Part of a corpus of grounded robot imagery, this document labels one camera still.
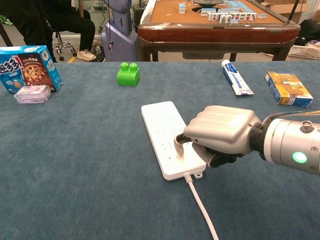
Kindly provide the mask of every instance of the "white cable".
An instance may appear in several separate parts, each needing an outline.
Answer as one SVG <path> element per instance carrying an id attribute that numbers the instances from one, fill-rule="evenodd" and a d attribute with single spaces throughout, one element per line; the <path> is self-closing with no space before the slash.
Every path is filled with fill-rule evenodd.
<path id="1" fill-rule="evenodd" d="M 200 197 L 198 196 L 198 193 L 197 193 L 197 191 L 195 189 L 195 186 L 193 184 L 192 177 L 190 176 L 189 173 L 186 173 L 184 175 L 184 178 L 185 178 L 186 183 L 189 184 L 190 189 L 191 189 L 191 191 L 193 193 L 193 196 L 194 196 L 196 202 L 199 205 L 199 208 L 200 208 L 200 210 L 201 210 L 201 212 L 202 212 L 202 214 L 204 216 L 204 219 L 205 219 L 206 223 L 208 224 L 208 227 L 210 229 L 210 232 L 211 232 L 211 235 L 213 237 L 213 240 L 219 240 L 218 235 L 217 235 L 216 230 L 215 230 L 215 227 L 212 224 L 212 221 L 211 221 L 211 219 L 210 219 L 210 217 L 209 217 L 209 215 L 207 213 L 207 210 L 205 209 L 205 206 L 202 204 L 202 202 L 200 200 Z"/>

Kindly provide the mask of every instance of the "green toy block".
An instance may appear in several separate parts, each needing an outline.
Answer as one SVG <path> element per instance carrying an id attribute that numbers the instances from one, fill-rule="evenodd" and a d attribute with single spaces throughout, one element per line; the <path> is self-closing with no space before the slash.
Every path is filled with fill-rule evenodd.
<path id="1" fill-rule="evenodd" d="M 121 63 L 121 68 L 116 76 L 120 86 L 136 86 L 140 80 L 140 69 L 136 63 Z"/>

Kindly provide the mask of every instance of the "person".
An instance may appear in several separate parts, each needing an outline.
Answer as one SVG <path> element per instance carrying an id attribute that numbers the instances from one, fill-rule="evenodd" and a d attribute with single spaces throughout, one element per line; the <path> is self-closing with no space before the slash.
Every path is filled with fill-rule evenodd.
<path id="1" fill-rule="evenodd" d="M 0 13 L 6 16 L 22 34 L 26 45 L 46 45 L 56 63 L 52 48 L 52 29 L 41 0 L 1 0 Z"/>
<path id="2" fill-rule="evenodd" d="M 79 11 L 71 6 L 71 0 L 42 0 L 42 4 L 52 28 L 81 34 L 76 57 L 87 62 L 94 61 L 97 56 L 90 50 L 96 29 L 90 13 L 84 10 L 84 17 L 80 17 Z"/>

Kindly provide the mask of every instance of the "cookie box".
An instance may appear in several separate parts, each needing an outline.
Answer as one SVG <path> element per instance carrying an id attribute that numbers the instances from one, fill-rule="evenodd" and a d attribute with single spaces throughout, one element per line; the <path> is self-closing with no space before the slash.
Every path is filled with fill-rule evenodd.
<path id="1" fill-rule="evenodd" d="M 62 85 L 47 46 L 0 47 L 0 81 L 10 94 L 23 86 L 47 85 L 58 91 Z"/>
<path id="2" fill-rule="evenodd" d="M 314 99 L 293 73 L 267 71 L 265 82 L 277 104 L 308 107 Z"/>

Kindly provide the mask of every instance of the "small cardboard box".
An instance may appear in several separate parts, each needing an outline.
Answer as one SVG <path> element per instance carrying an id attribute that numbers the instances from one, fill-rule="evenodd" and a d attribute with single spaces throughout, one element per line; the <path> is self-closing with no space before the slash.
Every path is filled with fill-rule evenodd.
<path id="1" fill-rule="evenodd" d="M 47 46 L 0 47 L 0 81 L 10 94 L 23 86 L 48 85 L 58 91 L 62 85 Z"/>
<path id="2" fill-rule="evenodd" d="M 267 71 L 265 82 L 277 104 L 308 107 L 314 99 L 294 74 Z"/>
<path id="3" fill-rule="evenodd" d="M 293 7 L 294 7 L 294 4 L 277 4 L 277 5 L 272 5 L 271 10 L 277 14 L 284 16 L 285 18 L 289 18 Z M 291 20 L 293 22 L 297 22 L 301 17 L 301 15 L 303 14 L 303 12 L 307 12 L 307 11 L 308 11 L 307 4 L 299 3 L 294 11 L 294 14 Z"/>
<path id="4" fill-rule="evenodd" d="M 312 18 L 313 21 L 320 21 L 320 10 L 316 11 Z"/>
<path id="5" fill-rule="evenodd" d="M 271 8 L 271 4 L 270 3 L 268 3 L 268 2 L 265 2 L 265 1 L 263 1 L 263 2 L 261 2 L 260 3 L 262 6 L 265 6 L 266 8 Z"/>
<path id="6" fill-rule="evenodd" d="M 264 0 L 264 2 L 273 6 L 273 5 L 295 4 L 296 0 Z M 302 3 L 305 4 L 306 2 L 307 0 L 299 0 L 299 4 L 302 4 Z"/>

